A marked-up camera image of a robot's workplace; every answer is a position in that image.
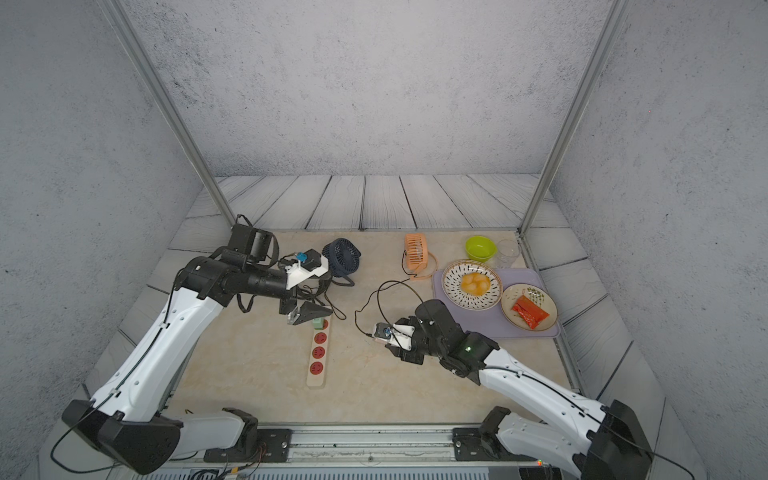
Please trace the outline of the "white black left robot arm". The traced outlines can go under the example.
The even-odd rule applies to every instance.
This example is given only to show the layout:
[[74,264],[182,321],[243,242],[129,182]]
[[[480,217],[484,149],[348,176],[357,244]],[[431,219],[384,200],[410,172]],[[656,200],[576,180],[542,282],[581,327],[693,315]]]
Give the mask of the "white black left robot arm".
[[166,305],[135,350],[90,400],[71,401],[63,422],[93,449],[142,475],[187,453],[230,463],[258,459],[264,447],[254,416],[224,408],[180,420],[161,410],[199,338],[233,298],[277,298],[281,313],[302,323],[311,307],[296,303],[296,288],[328,270],[328,259],[315,250],[285,268],[256,265],[225,249],[194,258],[177,273]]

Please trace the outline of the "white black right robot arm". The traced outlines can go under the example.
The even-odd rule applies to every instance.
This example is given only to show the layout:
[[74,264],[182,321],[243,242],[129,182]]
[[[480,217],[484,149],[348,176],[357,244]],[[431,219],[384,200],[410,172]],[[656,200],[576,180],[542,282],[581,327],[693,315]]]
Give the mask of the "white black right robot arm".
[[528,368],[494,340],[465,331],[447,306],[432,299],[414,315],[377,324],[375,339],[404,362],[438,359],[453,375],[510,398],[539,417],[494,408],[478,429],[486,455],[541,460],[580,479],[644,479],[653,453],[635,412],[615,400],[586,398]]

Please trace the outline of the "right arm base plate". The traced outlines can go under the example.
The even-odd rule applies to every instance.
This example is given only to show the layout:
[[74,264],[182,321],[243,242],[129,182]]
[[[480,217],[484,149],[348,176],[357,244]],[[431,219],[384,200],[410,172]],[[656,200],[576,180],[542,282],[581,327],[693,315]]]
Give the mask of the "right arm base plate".
[[510,453],[478,427],[454,428],[452,444],[454,459],[459,462],[534,462],[532,457]]

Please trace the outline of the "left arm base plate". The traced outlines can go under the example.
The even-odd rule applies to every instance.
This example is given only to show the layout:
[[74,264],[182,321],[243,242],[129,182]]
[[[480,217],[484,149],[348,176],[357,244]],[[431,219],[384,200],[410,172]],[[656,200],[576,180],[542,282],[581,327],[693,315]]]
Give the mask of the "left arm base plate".
[[246,429],[236,443],[225,449],[209,449],[206,463],[285,463],[288,460],[293,431],[291,429]]

